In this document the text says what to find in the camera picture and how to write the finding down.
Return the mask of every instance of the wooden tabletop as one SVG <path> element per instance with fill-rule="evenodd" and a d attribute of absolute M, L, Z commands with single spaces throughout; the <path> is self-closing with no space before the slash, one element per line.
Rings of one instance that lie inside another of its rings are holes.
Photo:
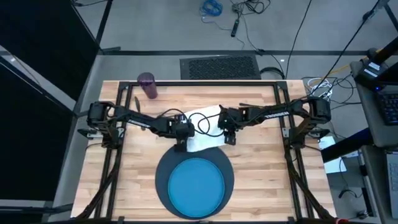
<path fill-rule="evenodd" d="M 288 80 L 287 84 L 290 99 L 305 95 L 301 80 Z M 118 81 L 105 81 L 99 100 L 115 102 L 118 85 Z M 133 88 L 132 94 L 140 101 L 141 113 L 157 116 L 170 108 L 185 112 L 220 104 L 224 107 L 237 107 L 239 103 L 275 104 L 274 91 L 270 86 L 158 86 L 157 91 L 158 97 L 150 100 L 141 88 Z M 136 110 L 134 97 L 130 105 L 131 110 Z M 296 125 L 301 120 L 295 117 Z M 295 216 L 279 127 L 278 119 L 269 119 L 236 133 L 235 146 L 220 147 L 233 165 L 234 190 L 225 208 L 206 220 L 284 221 L 287 217 Z M 125 216 L 126 220 L 134 221 L 183 220 L 164 208 L 157 196 L 154 182 L 157 164 L 165 151 L 175 144 L 175 140 L 160 138 L 131 124 L 127 125 L 125 135 L 113 219 Z M 96 142 L 101 140 L 90 141 L 89 144 Z M 311 139 L 306 141 L 306 145 L 318 147 L 316 141 Z M 302 155 L 310 190 L 331 215 L 335 216 L 320 152 L 304 148 Z M 82 212 L 97 192 L 104 156 L 105 149 L 98 145 L 87 150 L 72 217 Z M 107 198 L 105 196 L 103 216 Z M 306 216 L 301 191 L 300 203 L 303 216 Z"/>

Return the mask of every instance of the blue plate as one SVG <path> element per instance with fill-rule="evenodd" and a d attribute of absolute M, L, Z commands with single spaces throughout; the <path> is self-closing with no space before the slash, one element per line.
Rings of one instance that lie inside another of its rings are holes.
<path fill-rule="evenodd" d="M 169 197 L 175 209 L 188 217 L 208 216 L 223 200 L 223 175 L 206 159 L 187 159 L 170 175 Z"/>

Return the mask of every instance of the white cable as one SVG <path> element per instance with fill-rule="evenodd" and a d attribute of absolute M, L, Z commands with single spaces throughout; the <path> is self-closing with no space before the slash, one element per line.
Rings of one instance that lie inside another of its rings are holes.
<path fill-rule="evenodd" d="M 326 91 L 324 91 L 322 94 L 319 95 L 319 97 L 323 97 L 326 100 L 330 100 L 331 94 L 333 93 L 333 89 L 331 89 L 333 87 L 333 85 L 328 81 L 328 80 L 324 80 L 322 83 L 319 83 L 315 86 L 311 86 L 311 82 L 314 80 L 319 80 L 322 78 L 311 78 L 308 82 L 307 82 L 307 86 L 311 88 L 311 92 L 312 95 L 314 94 L 314 90 L 318 90 L 321 88 L 326 88 Z"/>

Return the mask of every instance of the concrete floor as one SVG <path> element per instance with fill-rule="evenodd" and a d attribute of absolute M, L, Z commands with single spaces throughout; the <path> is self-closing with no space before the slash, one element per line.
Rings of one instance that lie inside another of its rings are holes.
<path fill-rule="evenodd" d="M 93 1 L 81 0 L 82 3 Z M 220 0 L 224 11 L 220 17 L 209 17 L 206 21 L 216 21 L 221 27 L 231 27 L 236 15 L 231 12 L 229 0 Z M 370 10 L 376 0 L 314 0 L 307 14 L 295 45 L 295 50 L 342 50 L 361 23 L 362 15 Z M 184 0 L 114 0 L 106 24 L 102 48 L 120 46 L 122 50 L 240 50 L 242 43 L 229 36 L 229 32 L 219 30 L 214 24 L 204 24 L 200 20 L 198 8 L 202 1 Z M 250 39 L 253 44 L 265 50 L 290 50 L 299 28 L 308 0 L 272 1 L 261 15 L 246 16 Z M 78 12 L 95 36 L 100 25 L 106 3 L 78 8 Z M 390 7 L 398 13 L 398 1 L 391 1 Z M 241 23 L 237 36 L 251 50 L 244 23 Z M 349 50 L 381 48 L 397 36 L 385 10 L 380 10 L 368 21 L 352 42 Z M 181 58 L 196 56 L 98 56 L 91 71 L 83 109 L 98 99 L 103 80 L 135 80 L 142 72 L 151 72 L 158 80 L 180 79 Z M 288 55 L 276 56 L 286 71 Z M 344 56 L 336 68 L 346 65 L 361 56 Z M 329 71 L 336 60 L 335 56 L 293 56 L 289 66 L 289 79 L 321 77 Z M 277 66 L 270 56 L 257 56 L 259 68 Z M 334 74 L 343 77 L 349 70 Z M 273 73 L 265 73 L 262 79 L 278 79 Z M 345 100 L 350 90 L 336 87 L 332 99 Z M 356 90 L 350 102 L 359 101 Z M 367 127 L 361 105 L 349 105 L 333 110 L 332 122 L 335 131 L 342 136 L 350 136 Z M 84 126 L 84 119 L 78 127 Z M 56 204 L 73 203 L 81 165 L 84 159 L 82 149 L 86 140 L 76 136 L 64 165 Z M 333 188 L 333 195 L 340 187 Z M 353 212 L 364 207 L 363 200 L 349 200 L 347 206 L 339 209 L 339 217 L 351 218 Z M 335 199 L 336 205 L 347 204 L 344 198 Z"/>

